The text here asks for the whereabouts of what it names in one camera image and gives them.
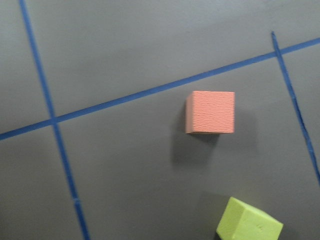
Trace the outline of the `brown paper table cover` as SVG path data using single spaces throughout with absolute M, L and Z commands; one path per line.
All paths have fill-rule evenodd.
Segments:
M 320 237 L 317 0 L 3 0 L 0 237 L 215 240 L 229 197 Z M 193 91 L 234 132 L 189 134 Z

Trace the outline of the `yellow foam block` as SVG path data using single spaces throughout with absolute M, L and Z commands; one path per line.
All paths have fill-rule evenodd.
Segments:
M 266 212 L 230 197 L 216 233 L 222 240 L 277 240 L 283 227 Z

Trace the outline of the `orange foam block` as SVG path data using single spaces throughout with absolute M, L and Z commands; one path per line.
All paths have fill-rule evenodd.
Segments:
M 185 103 L 187 134 L 232 134 L 235 131 L 235 93 L 193 91 Z

